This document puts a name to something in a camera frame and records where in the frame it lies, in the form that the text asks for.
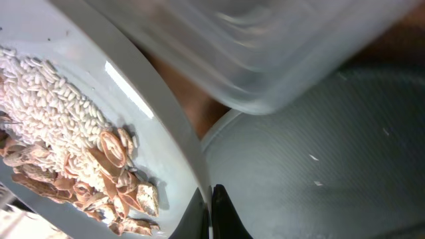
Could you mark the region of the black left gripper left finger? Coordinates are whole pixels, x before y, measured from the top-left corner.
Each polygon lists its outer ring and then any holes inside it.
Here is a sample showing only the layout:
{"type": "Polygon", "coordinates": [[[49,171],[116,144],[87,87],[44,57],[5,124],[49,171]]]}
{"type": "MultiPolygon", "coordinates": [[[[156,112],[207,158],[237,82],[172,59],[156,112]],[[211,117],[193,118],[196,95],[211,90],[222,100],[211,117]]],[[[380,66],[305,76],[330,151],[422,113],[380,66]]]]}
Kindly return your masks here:
{"type": "Polygon", "coordinates": [[[169,239],[209,239],[209,211],[199,189],[169,239]]]}

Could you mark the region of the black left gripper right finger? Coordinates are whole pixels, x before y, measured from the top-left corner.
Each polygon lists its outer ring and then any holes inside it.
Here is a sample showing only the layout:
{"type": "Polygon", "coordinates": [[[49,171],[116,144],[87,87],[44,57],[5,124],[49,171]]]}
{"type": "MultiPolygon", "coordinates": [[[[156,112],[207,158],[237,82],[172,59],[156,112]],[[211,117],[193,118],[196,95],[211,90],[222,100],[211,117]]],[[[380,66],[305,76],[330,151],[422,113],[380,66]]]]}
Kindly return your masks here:
{"type": "Polygon", "coordinates": [[[214,187],[211,209],[214,239],[253,239],[223,185],[217,184],[214,187]]]}

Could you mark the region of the food scraps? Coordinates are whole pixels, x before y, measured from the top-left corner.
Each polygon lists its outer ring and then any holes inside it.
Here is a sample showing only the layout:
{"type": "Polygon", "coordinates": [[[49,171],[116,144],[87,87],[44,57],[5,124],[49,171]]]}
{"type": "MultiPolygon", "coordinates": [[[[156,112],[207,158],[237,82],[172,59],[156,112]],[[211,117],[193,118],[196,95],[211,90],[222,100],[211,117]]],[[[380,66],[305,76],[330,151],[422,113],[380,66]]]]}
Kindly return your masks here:
{"type": "Polygon", "coordinates": [[[159,197],[136,174],[137,146],[49,61],[1,49],[1,158],[14,183],[114,234],[152,236],[159,197]]]}

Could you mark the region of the grey plate with food scraps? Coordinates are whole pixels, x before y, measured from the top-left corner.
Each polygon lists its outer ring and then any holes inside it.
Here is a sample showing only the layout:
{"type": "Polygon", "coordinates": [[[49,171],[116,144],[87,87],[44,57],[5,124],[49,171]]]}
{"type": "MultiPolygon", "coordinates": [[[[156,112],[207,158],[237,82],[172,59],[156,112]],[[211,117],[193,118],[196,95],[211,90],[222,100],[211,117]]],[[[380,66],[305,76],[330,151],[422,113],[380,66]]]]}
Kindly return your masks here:
{"type": "Polygon", "coordinates": [[[207,206],[201,144],[162,77],[109,20],[84,1],[2,1],[1,45],[52,62],[106,119],[137,137],[137,174],[159,191],[159,230],[169,238],[192,196],[207,206]]]}

